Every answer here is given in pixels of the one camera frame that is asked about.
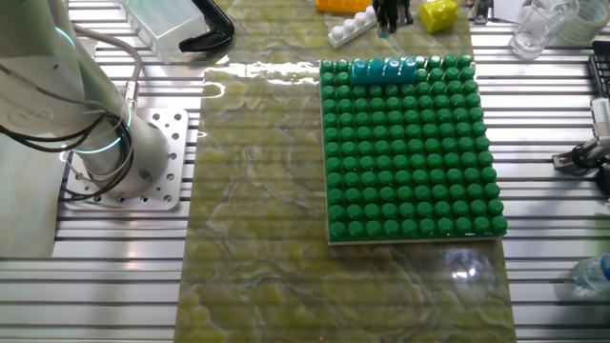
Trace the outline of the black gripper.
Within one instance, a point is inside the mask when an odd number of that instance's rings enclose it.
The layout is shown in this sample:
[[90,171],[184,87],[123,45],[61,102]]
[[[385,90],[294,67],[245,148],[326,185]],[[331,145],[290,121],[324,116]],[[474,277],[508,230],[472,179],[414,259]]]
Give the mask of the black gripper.
[[377,20],[377,36],[388,37],[397,31],[397,24],[412,24],[410,0],[373,0]]

